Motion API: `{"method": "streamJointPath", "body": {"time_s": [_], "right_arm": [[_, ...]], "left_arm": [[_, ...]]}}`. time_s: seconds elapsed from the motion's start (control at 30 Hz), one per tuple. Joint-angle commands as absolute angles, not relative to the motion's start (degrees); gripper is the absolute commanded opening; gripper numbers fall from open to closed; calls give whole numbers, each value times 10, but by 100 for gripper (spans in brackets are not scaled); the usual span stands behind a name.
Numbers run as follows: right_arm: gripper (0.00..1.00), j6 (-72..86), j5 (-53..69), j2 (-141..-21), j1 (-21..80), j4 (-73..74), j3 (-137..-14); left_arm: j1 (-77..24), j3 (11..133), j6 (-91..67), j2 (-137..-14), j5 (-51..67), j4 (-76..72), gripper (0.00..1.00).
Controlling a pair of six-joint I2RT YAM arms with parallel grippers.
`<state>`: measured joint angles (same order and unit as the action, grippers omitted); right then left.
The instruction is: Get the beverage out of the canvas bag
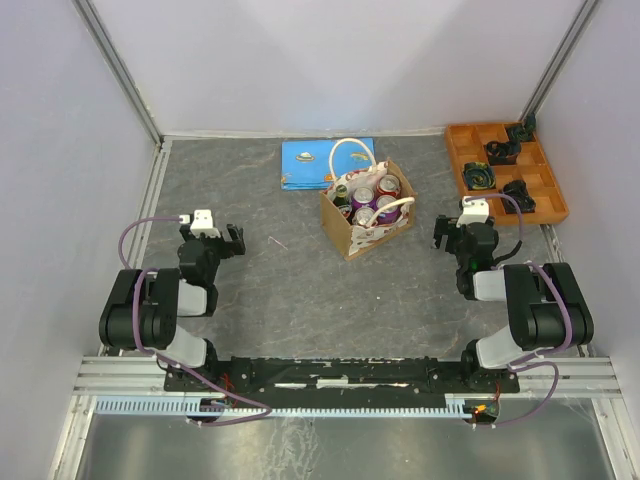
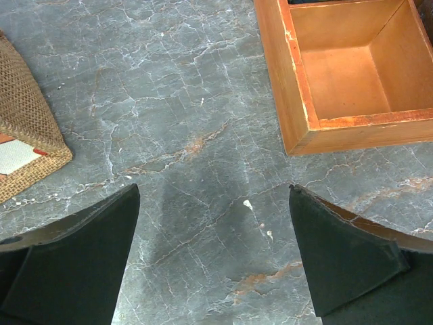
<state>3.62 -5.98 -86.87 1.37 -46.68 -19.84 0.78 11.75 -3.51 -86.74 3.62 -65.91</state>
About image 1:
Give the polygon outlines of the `red coke can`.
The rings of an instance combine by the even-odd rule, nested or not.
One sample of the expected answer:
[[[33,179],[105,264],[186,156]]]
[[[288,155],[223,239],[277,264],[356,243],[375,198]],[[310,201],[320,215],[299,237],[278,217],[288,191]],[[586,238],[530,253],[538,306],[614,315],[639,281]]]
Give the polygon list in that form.
[[[354,226],[365,227],[373,216],[374,210],[370,207],[364,206],[353,212],[351,223]]]
[[[376,184],[377,196],[391,196],[395,199],[399,199],[401,195],[401,183],[400,180],[391,174],[383,176]]]

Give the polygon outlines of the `green glass perrier bottle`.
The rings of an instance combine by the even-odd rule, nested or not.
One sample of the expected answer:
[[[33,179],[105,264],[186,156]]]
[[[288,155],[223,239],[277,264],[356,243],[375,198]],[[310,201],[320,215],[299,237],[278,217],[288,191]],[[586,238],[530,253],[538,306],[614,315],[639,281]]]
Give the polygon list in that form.
[[[338,185],[336,187],[333,204],[340,211],[344,219],[350,222],[353,214],[353,206],[346,185]]]

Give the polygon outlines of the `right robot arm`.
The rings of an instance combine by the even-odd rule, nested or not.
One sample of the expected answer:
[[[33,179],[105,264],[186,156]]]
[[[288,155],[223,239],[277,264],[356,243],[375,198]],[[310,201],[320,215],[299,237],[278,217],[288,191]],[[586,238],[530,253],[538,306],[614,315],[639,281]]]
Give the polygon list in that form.
[[[495,371],[509,375],[534,358],[586,345],[594,335],[592,315],[569,264],[501,265],[521,245],[496,257],[498,243],[491,217],[464,222],[440,215],[435,220],[433,245],[455,257],[458,292],[467,300],[503,302],[507,308],[507,325],[471,341],[461,355],[459,379],[472,391],[491,384]]]

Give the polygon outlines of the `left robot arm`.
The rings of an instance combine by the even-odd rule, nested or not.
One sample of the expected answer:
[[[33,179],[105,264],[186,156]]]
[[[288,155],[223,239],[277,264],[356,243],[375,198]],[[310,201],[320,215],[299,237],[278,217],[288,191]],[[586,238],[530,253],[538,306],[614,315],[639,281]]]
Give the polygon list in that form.
[[[223,260],[246,253],[244,231],[227,226],[229,239],[219,234],[194,233],[180,227],[183,243],[177,249],[178,266],[144,273],[121,270],[99,321],[99,337],[106,347],[150,352],[177,378],[209,390],[221,378],[221,366],[212,342],[178,325],[180,317],[210,317],[219,292],[215,278]]]

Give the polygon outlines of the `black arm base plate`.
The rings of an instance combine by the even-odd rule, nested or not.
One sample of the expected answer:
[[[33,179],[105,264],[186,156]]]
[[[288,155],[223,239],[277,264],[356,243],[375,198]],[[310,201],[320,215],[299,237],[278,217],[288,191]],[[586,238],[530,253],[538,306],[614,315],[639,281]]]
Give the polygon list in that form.
[[[468,354],[458,361],[233,357],[196,372],[232,394],[229,406],[273,410],[439,408],[447,394],[494,398],[520,391],[515,373],[484,369]]]

